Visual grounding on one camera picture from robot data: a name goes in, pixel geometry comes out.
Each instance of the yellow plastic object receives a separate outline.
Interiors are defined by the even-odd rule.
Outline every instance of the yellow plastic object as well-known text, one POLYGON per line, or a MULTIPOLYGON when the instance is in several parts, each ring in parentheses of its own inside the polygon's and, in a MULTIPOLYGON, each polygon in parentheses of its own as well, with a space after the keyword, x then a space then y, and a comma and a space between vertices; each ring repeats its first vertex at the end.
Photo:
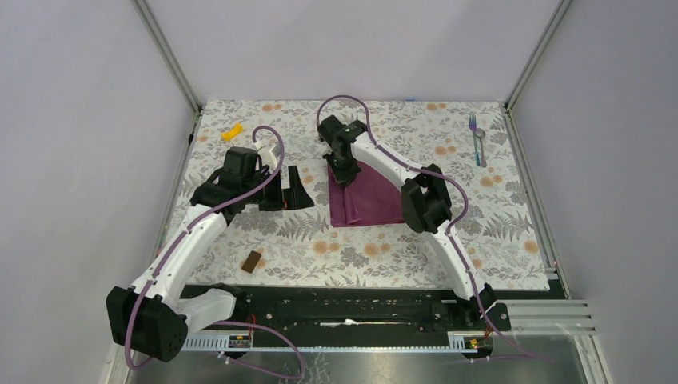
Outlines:
POLYGON ((233 126, 232 130, 230 130, 228 132, 224 132, 223 134, 221 134, 221 136, 224 138, 224 140, 226 140, 228 142, 232 138, 238 136, 241 132, 242 132, 242 125, 240 123, 238 123, 235 126, 233 126))

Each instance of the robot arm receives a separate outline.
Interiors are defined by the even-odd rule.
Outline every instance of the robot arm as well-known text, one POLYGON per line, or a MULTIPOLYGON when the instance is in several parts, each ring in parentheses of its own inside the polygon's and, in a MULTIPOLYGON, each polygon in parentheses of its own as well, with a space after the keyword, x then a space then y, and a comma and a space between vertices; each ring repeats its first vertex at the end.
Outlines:
MULTIPOLYGON (((357 173, 360 172, 360 167, 357 164, 359 161, 374 168, 401 190, 405 222, 415 232, 423 233, 424 238, 434 249, 445 268, 449 278, 449 287, 454 291, 454 294, 464 300, 470 300, 474 293, 469 276, 446 234, 452 215, 449 211, 451 202, 445 182, 439 178, 411 170, 422 168, 440 174, 440 168, 434 164, 428 167, 418 165, 390 149, 387 145, 379 143, 389 153, 389 157, 370 141, 366 129, 365 124, 360 121, 343 125, 334 116, 328 117, 319 125, 320 139, 326 142, 331 150, 324 158, 332 169, 335 179, 343 186, 350 184, 357 173), (409 164, 409 167, 401 166, 393 158, 409 164)), ((454 227, 451 228, 449 234, 456 244, 461 244, 454 227)), ((481 297, 488 296, 483 298, 484 301, 489 299, 493 302, 494 294, 491 288, 475 271, 463 246, 460 246, 460 251, 461 257, 469 265, 477 285, 485 288, 483 290, 485 293, 481 292, 481 297)))
POLYGON ((242 314, 244 292, 233 287, 220 285, 189 300, 180 299, 180 295, 197 261, 246 204, 258 204, 259 210, 299 210, 313 206, 297 167, 290 166, 290 188, 282 189, 280 174, 277 174, 249 198, 202 217, 215 206, 242 196, 271 177, 270 170, 277 166, 277 149, 258 149, 229 149, 224 166, 193 193, 191 207, 161 256, 130 288, 116 286, 110 291, 106 309, 117 344, 125 345, 127 327, 138 301, 130 346, 163 362, 179 353, 187 335, 242 314))

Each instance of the table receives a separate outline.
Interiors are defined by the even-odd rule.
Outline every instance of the table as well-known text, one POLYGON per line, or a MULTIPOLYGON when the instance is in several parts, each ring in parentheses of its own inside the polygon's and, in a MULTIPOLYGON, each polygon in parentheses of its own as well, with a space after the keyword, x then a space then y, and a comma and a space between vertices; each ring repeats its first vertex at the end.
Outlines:
MULTIPOLYGON (((367 286, 444 288, 445 272, 419 234, 405 224, 332 228, 324 143, 317 140, 318 101, 210 101, 169 223, 173 234, 200 184, 221 167, 231 146, 252 146, 252 130, 276 128, 285 140, 287 166, 297 165, 315 207, 285 212, 245 209, 209 248, 189 283, 273 286, 367 286), (240 122, 244 132, 231 142, 221 133, 240 122), (240 269, 251 250, 262 254, 252 274, 240 269)), ((495 290, 547 290, 528 200, 520 181, 498 102, 367 102, 373 131, 406 158, 436 163, 469 196, 467 216, 457 224, 461 241, 495 290), (469 114, 487 132, 487 168, 476 166, 469 114)), ((365 121, 354 102, 327 105, 323 117, 365 121)), ((272 135, 261 137, 273 141, 272 135)), ((286 170, 283 169, 283 187, 286 170)), ((453 214, 461 196, 449 186, 453 214)))

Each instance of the white wall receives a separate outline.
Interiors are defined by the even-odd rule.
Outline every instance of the white wall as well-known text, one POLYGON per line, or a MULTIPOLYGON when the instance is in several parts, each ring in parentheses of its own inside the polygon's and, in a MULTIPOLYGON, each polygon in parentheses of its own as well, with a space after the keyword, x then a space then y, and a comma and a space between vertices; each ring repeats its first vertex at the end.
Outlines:
POLYGON ((91 384, 192 113, 128 1, 4 1, 0 52, 0 381, 91 384))
POLYGON ((575 1, 515 109, 615 383, 676 382, 678 2, 575 1))
POLYGON ((202 101, 503 101, 558 2, 149 1, 202 101))

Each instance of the spoon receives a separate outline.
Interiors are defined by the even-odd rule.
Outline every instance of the spoon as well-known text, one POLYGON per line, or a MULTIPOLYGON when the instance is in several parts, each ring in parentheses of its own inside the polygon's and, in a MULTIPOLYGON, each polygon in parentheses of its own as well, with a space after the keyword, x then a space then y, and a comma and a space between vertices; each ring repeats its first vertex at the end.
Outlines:
POLYGON ((473 134, 475 134, 476 137, 481 142, 481 166, 485 168, 487 166, 487 162, 485 161, 485 149, 483 148, 483 139, 485 138, 485 131, 482 128, 478 128, 475 131, 473 131, 473 134))

